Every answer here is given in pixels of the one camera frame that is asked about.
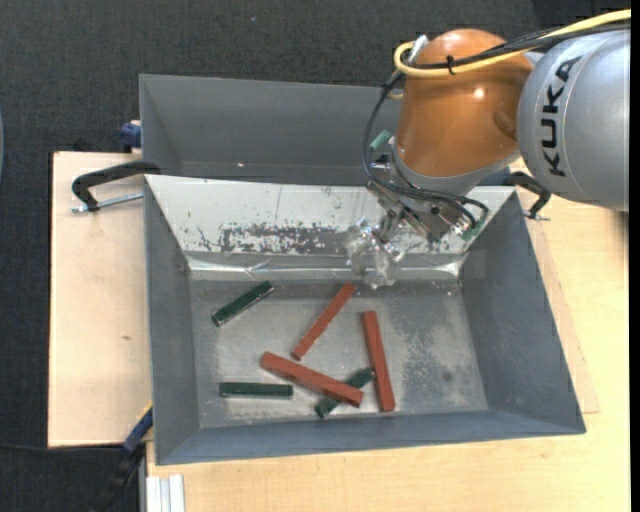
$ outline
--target gray carpet floor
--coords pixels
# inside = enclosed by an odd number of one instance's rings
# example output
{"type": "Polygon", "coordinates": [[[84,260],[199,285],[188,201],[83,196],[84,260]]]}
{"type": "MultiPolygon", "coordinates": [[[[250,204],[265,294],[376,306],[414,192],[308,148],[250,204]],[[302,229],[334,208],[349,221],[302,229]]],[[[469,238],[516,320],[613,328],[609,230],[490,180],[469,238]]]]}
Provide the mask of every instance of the gray carpet floor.
{"type": "MultiPolygon", "coordinates": [[[[118,458],[115,448],[44,449],[49,155],[122,151],[138,74],[377,85],[416,33],[473,26],[510,38],[628,4],[0,0],[0,511],[86,510],[118,458]]],[[[113,510],[136,510],[136,494],[113,510]]]]}

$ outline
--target wooden board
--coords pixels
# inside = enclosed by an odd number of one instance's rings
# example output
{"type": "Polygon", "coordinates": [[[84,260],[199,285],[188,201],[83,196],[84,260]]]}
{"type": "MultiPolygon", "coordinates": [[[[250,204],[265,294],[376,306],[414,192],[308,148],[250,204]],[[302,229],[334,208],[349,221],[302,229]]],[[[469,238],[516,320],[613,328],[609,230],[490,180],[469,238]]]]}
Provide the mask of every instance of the wooden board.
{"type": "MultiPolygon", "coordinates": [[[[139,156],[54,155],[49,446],[121,443],[151,400],[142,201],[73,214],[81,174],[139,156]]],[[[96,187],[98,199],[141,177],[96,187]]]]}

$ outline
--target black cable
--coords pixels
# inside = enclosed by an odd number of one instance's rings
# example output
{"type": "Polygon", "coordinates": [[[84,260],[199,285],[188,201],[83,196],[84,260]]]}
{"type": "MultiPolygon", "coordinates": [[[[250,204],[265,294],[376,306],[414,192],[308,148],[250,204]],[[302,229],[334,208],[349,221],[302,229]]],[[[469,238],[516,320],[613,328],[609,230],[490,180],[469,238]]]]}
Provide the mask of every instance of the black cable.
{"type": "Polygon", "coordinates": [[[380,98],[378,99],[378,102],[373,108],[373,111],[371,112],[371,116],[367,121],[364,137],[362,141],[362,168],[365,174],[367,175],[367,177],[371,181],[373,181],[374,183],[377,183],[378,185],[386,188],[391,192],[394,192],[395,194],[409,197],[412,199],[422,200],[422,201],[441,201],[445,204],[452,206],[453,208],[458,210],[460,213],[462,213],[465,217],[469,219],[472,227],[475,227],[477,223],[476,218],[463,205],[471,204],[481,208],[485,213],[488,212],[488,208],[480,201],[476,201],[475,199],[470,199],[468,197],[459,196],[455,194],[447,194],[444,192],[432,192],[432,191],[424,190],[415,186],[412,188],[399,187],[397,185],[394,185],[393,183],[390,183],[388,181],[385,181],[379,178],[369,167],[369,162],[371,161],[371,154],[373,153],[373,149],[369,146],[369,137],[371,136],[371,129],[373,128],[373,123],[375,122],[375,119],[378,115],[378,112],[380,111],[380,108],[382,107],[382,104],[387,98],[387,94],[389,94],[389,91],[393,89],[393,85],[401,78],[401,76],[402,75],[392,76],[392,78],[383,85],[382,94],[380,95],[380,98]]]}
{"type": "Polygon", "coordinates": [[[555,45],[559,42],[567,41],[575,37],[601,34],[603,32],[610,32],[613,30],[624,30],[627,28],[631,28],[631,22],[629,20],[611,22],[605,25],[599,25],[597,27],[583,28],[580,30],[575,30],[573,32],[567,32],[566,34],[558,34],[550,37],[548,36],[548,34],[550,34],[556,29],[546,29],[541,31],[542,33],[541,35],[538,35],[539,32],[535,32],[533,34],[528,34],[526,36],[518,37],[516,39],[512,39],[511,41],[507,41],[506,43],[503,43],[502,45],[498,45],[495,48],[498,48],[499,46],[504,46],[508,50],[527,50],[530,48],[529,43],[533,43],[536,41],[538,43],[541,43],[536,45],[536,47],[548,46],[549,44],[555,45]]]}
{"type": "Polygon", "coordinates": [[[532,39],[538,39],[540,37],[544,37],[547,34],[550,34],[551,32],[553,32],[554,30],[556,30],[555,28],[545,28],[542,30],[538,30],[536,32],[530,32],[528,34],[525,34],[524,36],[518,36],[514,39],[510,39],[509,41],[505,41],[502,44],[499,44],[497,46],[495,46],[495,48],[499,48],[500,46],[509,46],[511,44],[518,44],[518,43],[522,43],[525,41],[531,41],[532,39]]]}
{"type": "Polygon", "coordinates": [[[55,446],[52,448],[38,448],[35,446],[24,446],[19,444],[0,444],[0,450],[13,450],[18,452],[38,453],[41,455],[57,455],[67,453],[90,453],[90,452],[114,452],[120,450],[118,445],[91,445],[91,446],[55,446]]]}
{"type": "Polygon", "coordinates": [[[114,499],[127,486],[142,463],[145,449],[144,443],[138,444],[132,452],[120,459],[113,475],[89,506],[89,512],[106,512],[109,509],[114,499]]]}

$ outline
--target dark green block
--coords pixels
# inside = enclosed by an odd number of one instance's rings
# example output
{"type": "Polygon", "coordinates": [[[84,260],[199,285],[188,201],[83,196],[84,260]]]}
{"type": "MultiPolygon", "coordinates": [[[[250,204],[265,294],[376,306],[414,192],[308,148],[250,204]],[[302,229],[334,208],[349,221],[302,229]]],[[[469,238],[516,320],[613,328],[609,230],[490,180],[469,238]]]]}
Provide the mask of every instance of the dark green block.
{"type": "MultiPolygon", "coordinates": [[[[364,370],[360,370],[354,373],[351,377],[349,377],[345,384],[349,386],[353,386],[354,388],[362,388],[365,385],[372,382],[374,379],[374,373],[371,368],[365,368],[364,370]]],[[[338,400],[333,398],[325,397],[318,402],[318,405],[315,406],[315,410],[318,413],[318,416],[324,418],[327,414],[333,411],[336,407],[340,405],[338,400]]]]}
{"type": "Polygon", "coordinates": [[[224,398],[291,398],[293,386],[259,382],[221,382],[220,396],[224,398]]]}
{"type": "Polygon", "coordinates": [[[226,306],[221,307],[211,315],[211,319],[217,326],[221,326],[225,322],[231,320],[234,316],[242,313],[245,309],[253,306],[259,300],[271,295],[273,290],[274,288],[271,283],[269,281],[265,281],[226,306]]]}

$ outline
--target red wooden block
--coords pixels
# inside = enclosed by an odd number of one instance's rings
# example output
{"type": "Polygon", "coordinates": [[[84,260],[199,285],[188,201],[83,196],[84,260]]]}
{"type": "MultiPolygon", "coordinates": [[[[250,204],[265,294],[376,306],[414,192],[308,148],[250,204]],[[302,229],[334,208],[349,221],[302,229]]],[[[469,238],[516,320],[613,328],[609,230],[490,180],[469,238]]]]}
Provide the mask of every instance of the red wooden block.
{"type": "Polygon", "coordinates": [[[313,345],[320,337],[320,335],[325,331],[325,329],[329,326],[331,321],[336,317],[336,315],[340,312],[340,310],[351,298],[353,292],[355,291],[355,285],[351,283],[344,283],[342,288],[340,288],[340,291],[336,294],[333,300],[324,309],[322,314],[318,317],[318,319],[309,328],[307,333],[302,337],[300,342],[296,345],[296,348],[293,349],[293,351],[291,352],[291,357],[293,357],[297,361],[300,361],[302,359],[302,357],[311,348],[311,345],[313,345]]]}
{"type": "Polygon", "coordinates": [[[376,388],[376,396],[378,397],[378,406],[382,412],[393,411],[396,408],[396,401],[393,397],[393,389],[391,389],[391,378],[389,377],[387,359],[382,346],[378,315],[376,315],[375,311],[365,311],[360,319],[362,320],[362,329],[364,330],[364,339],[367,344],[371,369],[376,374],[373,382],[376,388]]]}
{"type": "Polygon", "coordinates": [[[340,402],[346,402],[360,407],[364,393],[353,386],[340,382],[328,375],[311,370],[301,364],[294,363],[283,357],[265,352],[260,365],[280,377],[292,380],[301,386],[322,393],[340,402]]]}

